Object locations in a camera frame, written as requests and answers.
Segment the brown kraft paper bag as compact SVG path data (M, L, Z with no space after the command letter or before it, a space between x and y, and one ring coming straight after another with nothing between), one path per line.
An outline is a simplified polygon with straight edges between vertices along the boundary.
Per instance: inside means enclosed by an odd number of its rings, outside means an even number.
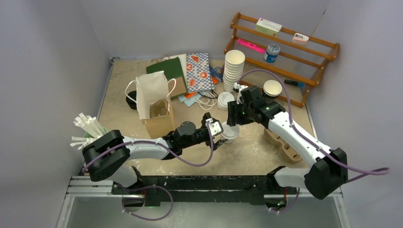
M164 72L158 71L136 77L125 88L125 95L137 91L138 116L151 139L163 137L175 129L170 82L176 85L175 79L168 81Z

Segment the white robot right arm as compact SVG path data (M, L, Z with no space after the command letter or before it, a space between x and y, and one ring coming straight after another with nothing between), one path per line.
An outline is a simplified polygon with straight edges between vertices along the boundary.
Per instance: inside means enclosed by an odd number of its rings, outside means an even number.
M278 167L269 173L267 188L279 193L285 187L303 188L324 199L348 180L347 155L317 141L276 101L269 102L258 87L235 85L236 101L228 102L227 125L258 123L278 135L308 165L306 169Z

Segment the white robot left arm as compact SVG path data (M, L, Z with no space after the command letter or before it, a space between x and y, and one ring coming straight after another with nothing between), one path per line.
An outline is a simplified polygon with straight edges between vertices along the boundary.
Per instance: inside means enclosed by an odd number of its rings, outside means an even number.
M223 133L222 124L210 113L204 114L201 124L200 128L196 128L194 123L186 121L156 139L125 137L119 130L112 130L82 149L86 163L82 172L88 173L91 181L114 181L129 194L137 194L142 187L141 175L135 167L125 162L135 159L179 159L183 149L201 143L214 152L224 143L224 140L213 141L215 136Z

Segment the white paper coffee cup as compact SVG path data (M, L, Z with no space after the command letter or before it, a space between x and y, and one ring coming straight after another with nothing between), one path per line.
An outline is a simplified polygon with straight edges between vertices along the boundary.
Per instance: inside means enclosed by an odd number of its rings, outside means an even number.
M223 137L222 139L224 140L225 144L232 144L235 141L236 138L225 138L225 137Z

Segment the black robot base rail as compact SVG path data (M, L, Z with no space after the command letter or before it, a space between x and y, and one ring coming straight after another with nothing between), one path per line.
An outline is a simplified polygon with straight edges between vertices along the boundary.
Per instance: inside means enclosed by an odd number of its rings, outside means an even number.
M286 195L295 196L297 189L280 187L274 175L244 176L142 176L134 186L113 183L112 194L145 197L146 206L162 202L249 203L275 207L284 205Z

